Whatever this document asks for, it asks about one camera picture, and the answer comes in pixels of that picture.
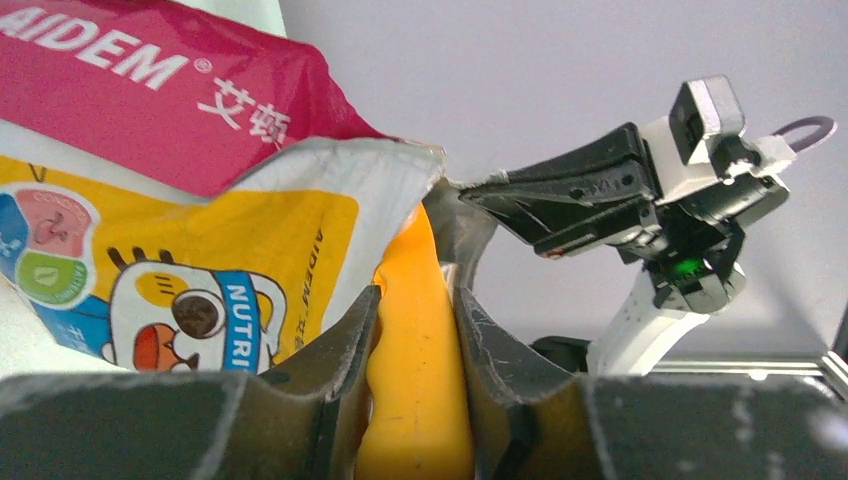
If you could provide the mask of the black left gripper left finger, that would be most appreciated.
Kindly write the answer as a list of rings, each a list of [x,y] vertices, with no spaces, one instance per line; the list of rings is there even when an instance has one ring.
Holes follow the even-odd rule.
[[[1,385],[5,479],[349,479],[381,292],[259,375],[37,374]]]

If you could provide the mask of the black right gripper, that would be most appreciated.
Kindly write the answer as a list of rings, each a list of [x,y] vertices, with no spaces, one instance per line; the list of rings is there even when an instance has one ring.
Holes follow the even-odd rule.
[[[660,188],[646,141],[624,123],[551,159],[464,187],[459,198],[492,216],[543,258],[600,246],[626,264],[735,260],[745,228],[782,206],[789,191],[774,176],[750,174],[658,205]]]

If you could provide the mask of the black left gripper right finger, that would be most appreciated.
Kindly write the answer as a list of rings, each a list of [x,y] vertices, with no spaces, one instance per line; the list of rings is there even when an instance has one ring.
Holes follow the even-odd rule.
[[[798,377],[569,373],[454,294],[482,479],[843,479],[847,406]]]

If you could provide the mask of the yellow plastic food scoop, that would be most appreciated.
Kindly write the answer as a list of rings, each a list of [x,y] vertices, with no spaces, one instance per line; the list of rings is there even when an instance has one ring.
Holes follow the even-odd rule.
[[[373,277],[379,338],[357,479],[471,479],[473,438],[460,342],[433,230],[419,206]]]

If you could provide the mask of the cat food bag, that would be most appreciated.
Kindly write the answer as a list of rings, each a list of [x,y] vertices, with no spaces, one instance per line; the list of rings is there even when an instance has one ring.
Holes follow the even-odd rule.
[[[261,372],[423,220],[491,228],[314,47],[181,1],[1,5],[1,372]]]

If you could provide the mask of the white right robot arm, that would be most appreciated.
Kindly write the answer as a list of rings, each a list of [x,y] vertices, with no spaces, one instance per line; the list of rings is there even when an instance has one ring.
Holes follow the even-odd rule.
[[[788,198],[780,173],[795,149],[776,133],[733,135],[710,156],[730,178],[665,201],[659,171],[674,163],[665,122],[626,123],[552,159],[461,189],[543,258],[609,246],[641,268],[603,333],[586,346],[594,375],[649,373],[688,332],[725,310],[746,284],[738,258],[745,230]]]

